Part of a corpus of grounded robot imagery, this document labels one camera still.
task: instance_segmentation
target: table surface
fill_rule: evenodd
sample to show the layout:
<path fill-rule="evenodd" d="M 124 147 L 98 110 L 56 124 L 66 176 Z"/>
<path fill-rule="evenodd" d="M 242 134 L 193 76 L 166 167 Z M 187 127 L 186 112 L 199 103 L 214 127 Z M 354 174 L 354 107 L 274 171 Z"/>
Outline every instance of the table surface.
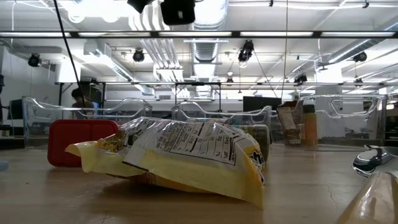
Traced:
<path fill-rule="evenodd" d="M 359 152 L 273 147 L 264 209 L 215 194 L 133 185 L 78 168 L 57 168 L 47 151 L 0 151 L 0 223 L 335 223 L 364 177 L 351 164 Z"/>

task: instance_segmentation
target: red container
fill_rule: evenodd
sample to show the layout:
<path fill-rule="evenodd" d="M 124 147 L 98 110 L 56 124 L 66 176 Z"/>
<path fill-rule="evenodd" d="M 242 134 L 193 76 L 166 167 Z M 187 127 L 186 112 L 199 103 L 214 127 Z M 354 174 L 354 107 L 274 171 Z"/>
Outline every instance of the red container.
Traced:
<path fill-rule="evenodd" d="M 81 167 L 80 157 L 65 152 L 70 144 L 96 141 L 118 131 L 118 125 L 109 120 L 71 119 L 51 124 L 47 159 L 55 167 Z"/>

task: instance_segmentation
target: crumpled plastic bag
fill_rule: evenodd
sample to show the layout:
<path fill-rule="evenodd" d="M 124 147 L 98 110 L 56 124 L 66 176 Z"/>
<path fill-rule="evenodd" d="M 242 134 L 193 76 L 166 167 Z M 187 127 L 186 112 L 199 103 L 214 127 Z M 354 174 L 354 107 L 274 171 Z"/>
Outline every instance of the crumpled plastic bag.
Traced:
<path fill-rule="evenodd" d="M 105 139 L 68 146 L 85 172 L 187 192 L 213 192 L 262 207 L 265 161 L 244 131 L 215 122 L 137 118 Z"/>

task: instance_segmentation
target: ceiling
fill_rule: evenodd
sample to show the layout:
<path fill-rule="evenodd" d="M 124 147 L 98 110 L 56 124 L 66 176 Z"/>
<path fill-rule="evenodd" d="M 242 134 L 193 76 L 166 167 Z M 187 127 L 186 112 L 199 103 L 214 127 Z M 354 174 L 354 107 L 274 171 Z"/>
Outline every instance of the ceiling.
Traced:
<path fill-rule="evenodd" d="M 28 6 L 23 1 L 17 2 L 19 3 L 0 0 L 0 30 L 59 30 L 58 20 L 53 10 Z M 50 7 L 53 7 L 52 1 L 45 2 Z M 398 7 L 398 1 L 373 0 L 369 2 L 371 6 Z M 37 7 L 45 7 L 40 2 L 29 1 L 27 3 Z M 364 4 L 363 1 L 296 0 L 288 3 L 289 6 L 312 7 L 311 9 L 286 8 L 284 7 L 287 4 L 286 1 L 274 1 L 274 7 L 269 7 L 268 3 L 268 1 L 230 0 L 225 30 L 286 30 L 286 28 L 287 30 L 380 30 L 385 23 L 394 20 L 394 18 L 398 22 L 398 8 L 396 7 L 315 9 L 316 7 L 339 5 L 343 7 L 360 6 Z M 105 22 L 100 17 L 86 17 L 81 23 L 74 24 L 68 20 L 68 12 L 61 9 L 64 18 L 63 24 L 66 30 L 131 30 L 129 19 L 123 15 L 128 14 L 130 10 L 131 14 L 134 14 L 134 10 L 126 4 L 126 1 L 115 1 L 115 6 L 118 7 L 119 5 L 123 7 L 123 12 L 120 12 L 121 17 L 114 23 Z M 110 12 L 111 10 L 104 9 L 103 12 L 97 13 L 109 14 Z M 184 30 L 188 29 L 188 26 L 172 28 Z M 217 59 L 222 64 L 216 66 L 213 81 L 220 80 L 225 82 L 228 77 L 227 72 L 231 71 L 235 82 L 264 81 L 264 74 L 272 82 L 281 82 L 284 74 L 291 74 L 295 68 L 306 62 L 305 60 L 315 59 L 319 54 L 332 54 L 356 41 L 356 39 L 320 39 L 319 41 L 318 39 L 254 39 L 257 57 L 253 55 L 249 60 L 248 66 L 240 68 L 236 52 L 238 52 L 245 40 L 225 40 L 228 40 L 228 43 L 221 44 Z M 132 60 L 135 48 L 142 47 L 139 39 L 106 39 L 105 41 L 113 50 L 113 58 L 132 72 L 133 75 L 136 75 L 135 78 L 152 81 L 153 76 L 150 73 L 153 70 L 153 61 L 150 57 L 146 56 L 145 60 L 139 63 Z M 84 56 L 82 56 L 85 40 L 69 40 L 69 42 L 74 55 L 85 60 Z M 14 39 L 14 43 L 22 46 L 57 46 L 65 48 L 62 39 Z M 174 46 L 178 60 L 184 69 L 183 77 L 190 78 L 193 75 L 190 44 L 183 43 L 182 39 L 175 39 Z M 395 64 L 395 58 L 398 57 L 398 52 L 395 52 L 397 48 L 398 39 L 388 39 L 367 49 L 365 52 L 368 55 L 368 60 L 357 63 L 356 69 L 354 62 L 341 63 L 343 81 L 352 81 L 356 74 L 361 76 Z M 309 82 L 316 81 L 314 73 L 314 69 L 306 71 Z M 116 77 L 115 73 L 107 66 L 91 61 L 84 63 L 82 74 L 97 77 L 98 79 L 104 78 L 104 80 L 112 80 Z M 391 70 L 369 78 L 366 82 L 383 82 L 395 76 L 398 78 L 398 71 Z"/>

